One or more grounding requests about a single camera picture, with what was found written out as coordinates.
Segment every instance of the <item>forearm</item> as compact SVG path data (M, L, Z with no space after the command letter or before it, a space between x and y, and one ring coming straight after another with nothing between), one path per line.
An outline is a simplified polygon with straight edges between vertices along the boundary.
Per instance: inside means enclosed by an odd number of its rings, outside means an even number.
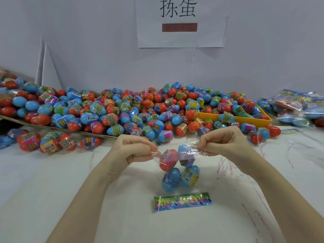
M46 243L94 242L103 199L110 181L98 164L82 184Z
M251 174L260 186L288 243L324 242L324 219L268 162Z

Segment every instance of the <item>white wall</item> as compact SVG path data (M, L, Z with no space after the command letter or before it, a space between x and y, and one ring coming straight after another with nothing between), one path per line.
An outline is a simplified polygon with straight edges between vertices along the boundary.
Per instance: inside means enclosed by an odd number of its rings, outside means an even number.
M198 48L194 65L194 48L137 47L134 0L6 2L1 27L13 36L1 32L0 66L34 77L43 37L63 88L142 90L179 81L250 98L282 88L324 93L323 0L219 0L229 12L225 47Z

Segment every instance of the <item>white table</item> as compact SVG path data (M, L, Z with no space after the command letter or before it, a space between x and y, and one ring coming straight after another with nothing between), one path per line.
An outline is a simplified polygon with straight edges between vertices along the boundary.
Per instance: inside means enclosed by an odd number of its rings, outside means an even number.
M324 135L306 134L313 140L301 133L281 135L256 149L324 215ZM159 148L177 149L194 140L186 136ZM22 152L18 144L1 150L1 242L44 242L112 143L107 140L94 152L77 148L52 156ZM153 196L162 194L163 172L154 160L135 163L107 190L96 242L284 242L252 178L223 157L203 157L196 165L199 189L209 192L213 205L155 212Z

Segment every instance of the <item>hand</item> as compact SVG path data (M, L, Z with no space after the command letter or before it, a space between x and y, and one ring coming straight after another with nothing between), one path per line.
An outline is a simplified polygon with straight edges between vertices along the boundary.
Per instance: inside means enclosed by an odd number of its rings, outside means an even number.
M152 153L156 152L157 146L145 138L120 135L99 166L106 172L110 182L113 182L128 165L151 160Z
M213 130L203 135L198 148L207 151L208 155L222 155L228 158L247 175L255 171L260 160L264 161L236 126Z

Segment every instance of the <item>paper sheet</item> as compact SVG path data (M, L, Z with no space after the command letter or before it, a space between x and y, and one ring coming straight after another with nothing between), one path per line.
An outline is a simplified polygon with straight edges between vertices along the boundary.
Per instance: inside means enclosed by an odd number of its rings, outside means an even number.
M135 0L139 48L224 47L220 0Z

